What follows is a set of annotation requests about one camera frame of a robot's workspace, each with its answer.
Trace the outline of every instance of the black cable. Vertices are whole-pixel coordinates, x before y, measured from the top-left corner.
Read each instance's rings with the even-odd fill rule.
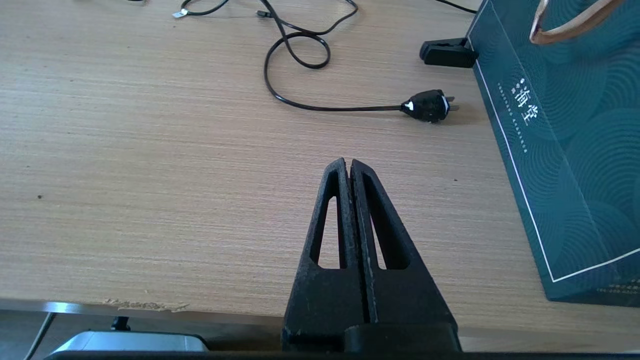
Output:
[[[458,5],[458,4],[454,4],[454,3],[450,2],[450,1],[447,1],[447,0],[436,0],[436,1],[438,1],[439,3],[443,3],[443,4],[447,4],[447,5],[451,5],[451,6],[453,6],[454,8],[460,9],[460,10],[462,10],[462,11],[464,11],[464,12],[468,12],[468,13],[477,13],[477,11],[475,11],[475,10],[471,10],[471,9],[465,8],[464,6],[460,6],[460,5]]]
[[[31,347],[29,347],[29,351],[24,356],[24,360],[31,360],[31,358],[33,357],[33,354],[35,354],[36,350],[38,350],[40,343],[44,339],[45,334],[47,334],[47,330],[49,330],[49,327],[51,326],[51,323],[55,318],[56,318],[56,313],[47,313],[47,316],[45,316],[44,321],[40,326],[40,330],[38,330],[38,334],[33,340]]]
[[[220,4],[218,4],[216,7],[214,7],[211,10],[207,10],[205,12],[192,12],[190,10],[188,10],[186,8],[187,4],[189,4],[192,0],[184,0],[184,2],[182,3],[181,8],[186,10],[186,14],[185,15],[193,15],[193,16],[200,16],[200,15],[209,15],[212,12],[215,12],[216,10],[220,9],[222,6],[224,6],[229,0],[222,0],[220,2]],[[284,96],[278,94],[278,92],[273,88],[273,86],[271,86],[271,82],[269,81],[269,59],[271,58],[271,55],[273,54],[273,52],[278,48],[278,46],[282,45],[282,43],[285,44],[285,46],[287,47],[287,50],[289,51],[289,54],[291,55],[291,57],[294,58],[294,60],[296,60],[300,65],[308,68],[308,69],[321,69],[325,66],[327,66],[327,64],[329,64],[329,60],[331,59],[331,50],[329,49],[329,44],[326,43],[326,41],[324,41],[324,39],[322,39],[320,36],[321,35],[326,35],[329,32],[331,32],[333,29],[335,29],[336,26],[338,26],[342,21],[345,21],[346,19],[352,17],[355,15],[356,12],[358,12],[358,5],[353,2],[353,0],[345,0],[347,3],[349,3],[351,6],[353,6],[353,11],[343,17],[341,17],[340,19],[338,19],[338,21],[334,22],[333,25],[328,28],[327,30],[324,31],[311,31],[311,30],[307,30],[307,29],[303,29],[300,28],[298,26],[295,26],[287,21],[282,20],[278,14],[276,13],[275,9],[273,8],[273,6],[271,4],[269,4],[269,1],[267,0],[260,0],[260,2],[267,8],[267,10],[269,12],[258,12],[258,14],[262,17],[272,17],[273,20],[276,22],[276,25],[278,26],[278,29],[280,30],[280,34],[282,34],[282,38],[278,39],[278,41],[276,41],[271,48],[269,49],[269,51],[267,52],[267,55],[264,59],[264,68],[263,68],[263,73],[264,73],[264,82],[267,85],[267,89],[269,89],[269,92],[271,93],[271,95],[273,95],[276,99],[284,102],[285,104],[294,106],[296,108],[300,108],[300,109],[305,109],[305,110],[312,110],[312,111],[398,111],[398,110],[402,110],[402,105],[391,105],[391,106],[364,106],[364,107],[354,107],[354,108],[330,108],[330,107],[324,107],[324,106],[312,106],[312,105],[306,105],[306,104],[301,104],[299,102],[295,102],[292,100],[289,100],[287,98],[285,98]],[[289,28],[292,28],[294,30],[296,30],[295,33],[290,33],[287,34],[284,26],[287,26]],[[291,48],[291,45],[289,43],[289,39],[290,38],[297,38],[297,37],[304,37],[304,38],[310,38],[312,40],[315,40],[317,42],[319,42],[323,47],[324,50],[326,50],[326,59],[321,62],[321,63],[316,63],[316,64],[312,64],[312,63],[307,63],[305,61],[303,61],[302,59],[300,59],[296,53],[293,51],[293,49]]]

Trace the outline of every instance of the gray metal device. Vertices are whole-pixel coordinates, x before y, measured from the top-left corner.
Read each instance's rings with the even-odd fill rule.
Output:
[[[134,331],[84,331],[51,354],[61,351],[178,351],[207,352],[201,338],[186,334]]]

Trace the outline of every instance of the wooden desk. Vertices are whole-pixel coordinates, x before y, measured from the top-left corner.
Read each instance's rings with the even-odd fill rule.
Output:
[[[178,1],[3,4],[0,297],[280,317],[320,176],[343,156],[377,171],[462,334],[639,339],[637,309],[545,300],[472,71],[418,59],[422,41],[464,35],[471,14],[359,5],[326,37],[330,66],[279,51],[274,86],[327,106],[441,88],[459,112],[433,126],[276,101],[262,62],[278,33],[254,1],[180,20]],[[274,6],[311,29],[348,10]]]

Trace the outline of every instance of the black power plug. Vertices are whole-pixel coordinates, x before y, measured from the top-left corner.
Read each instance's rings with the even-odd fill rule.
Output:
[[[458,106],[450,105],[455,97],[445,96],[442,90],[429,90],[417,93],[402,103],[400,111],[424,122],[440,122],[450,111],[456,111]]]

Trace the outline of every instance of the bag handle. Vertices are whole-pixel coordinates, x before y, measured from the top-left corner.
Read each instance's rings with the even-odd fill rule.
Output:
[[[544,45],[575,38],[598,26],[623,1],[624,0],[598,0],[566,24],[558,26],[555,29],[543,31],[542,19],[547,11],[549,0],[540,0],[536,14],[533,17],[529,40],[534,44]]]

